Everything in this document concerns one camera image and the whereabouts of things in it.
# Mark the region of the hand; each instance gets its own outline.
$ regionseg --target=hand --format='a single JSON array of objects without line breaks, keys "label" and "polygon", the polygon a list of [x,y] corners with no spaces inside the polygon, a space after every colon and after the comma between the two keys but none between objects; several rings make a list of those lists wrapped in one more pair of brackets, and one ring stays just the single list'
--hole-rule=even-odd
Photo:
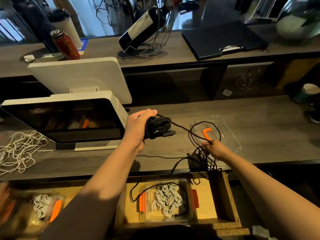
[{"label": "hand", "polygon": [[133,146],[134,149],[138,150],[138,153],[141,152],[144,146],[143,138],[146,122],[150,117],[155,117],[157,113],[155,109],[146,109],[131,114],[125,125],[122,142],[127,146]]},{"label": "hand", "polygon": [[232,152],[221,141],[212,140],[212,145],[207,141],[202,142],[204,148],[216,159],[224,161],[224,159]]}]

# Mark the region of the wood grain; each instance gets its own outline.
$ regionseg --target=wood grain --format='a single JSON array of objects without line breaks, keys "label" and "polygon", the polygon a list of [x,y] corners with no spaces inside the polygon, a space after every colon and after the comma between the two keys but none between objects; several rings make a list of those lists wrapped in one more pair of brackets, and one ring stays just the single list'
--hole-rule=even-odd
[{"label": "wood grain", "polygon": [[[237,52],[227,54],[210,60],[223,61],[226,59],[237,59],[247,57],[260,57],[271,55],[292,54],[292,59],[295,59],[295,54],[320,52],[320,36],[304,41],[296,45],[287,44],[280,38],[276,32],[274,24],[250,25],[255,33],[270,43],[266,50],[253,50],[248,52]],[[182,64],[196,63],[194,55],[190,51],[188,45],[184,41],[181,31],[172,32],[168,42],[163,47],[164,52],[158,56],[152,56],[144,59],[130,58],[123,59],[122,49],[119,45],[119,37],[106,37],[90,39],[88,46],[81,56],[82,59],[100,58],[100,57],[116,57],[118,58],[121,68],[139,67],[139,66],[154,66],[167,64]],[[20,57],[28,52],[37,52],[44,54],[43,44],[28,44],[0,47],[0,77],[26,76],[30,72],[26,69],[28,64],[20,60]],[[43,58],[41,62],[49,62],[51,59]]]},{"label": "wood grain", "polygon": [[[133,107],[130,113],[147,107]],[[174,122],[189,127],[193,121],[219,115],[242,146],[238,153],[252,163],[272,163],[320,159],[320,127],[303,117],[302,108],[287,96],[245,98],[206,101],[186,104],[164,104],[152,106],[158,113],[170,117]],[[188,133],[176,128],[172,137],[146,140],[144,150],[136,157],[131,172],[170,170],[194,146]],[[17,130],[28,127],[18,121],[4,121],[0,125],[0,145],[6,145]],[[24,173],[8,173],[0,180],[42,179],[69,176],[93,175],[112,150],[74,152],[57,150],[38,152],[36,164]],[[177,169],[189,168],[187,161]]]}]

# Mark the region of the wine bottle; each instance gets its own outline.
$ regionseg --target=wine bottle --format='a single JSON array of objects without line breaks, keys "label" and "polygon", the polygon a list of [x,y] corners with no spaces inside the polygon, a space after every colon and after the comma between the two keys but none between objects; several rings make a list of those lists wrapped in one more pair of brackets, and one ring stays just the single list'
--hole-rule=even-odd
[{"label": "wine bottle", "polygon": [[[172,5],[175,7],[182,0],[172,0]],[[143,42],[150,38],[155,32],[159,31],[159,27],[163,27],[166,23],[166,15],[170,8],[163,5],[162,8],[156,6],[150,7],[119,39],[121,48],[127,53],[132,53],[132,46],[138,48]]]}]

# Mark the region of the cable plug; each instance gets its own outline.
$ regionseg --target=cable plug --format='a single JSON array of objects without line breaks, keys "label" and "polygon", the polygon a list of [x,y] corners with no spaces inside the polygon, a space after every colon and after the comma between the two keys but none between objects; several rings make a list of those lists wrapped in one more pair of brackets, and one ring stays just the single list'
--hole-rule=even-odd
[{"label": "cable plug", "polygon": [[163,133],[163,137],[167,137],[167,136],[173,136],[173,135],[175,135],[176,134],[176,131],[175,130],[169,130],[169,131],[167,131],[167,132],[165,132],[165,133]]}]

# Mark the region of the bottle label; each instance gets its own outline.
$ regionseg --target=bottle label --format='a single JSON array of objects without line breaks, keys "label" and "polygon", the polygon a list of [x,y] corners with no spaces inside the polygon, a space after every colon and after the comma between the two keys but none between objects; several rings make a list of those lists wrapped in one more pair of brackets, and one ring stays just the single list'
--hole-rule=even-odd
[{"label": "bottle label", "polygon": [[128,29],[128,35],[130,36],[131,40],[134,40],[151,24],[153,24],[153,21],[149,15],[149,12],[147,11]]}]

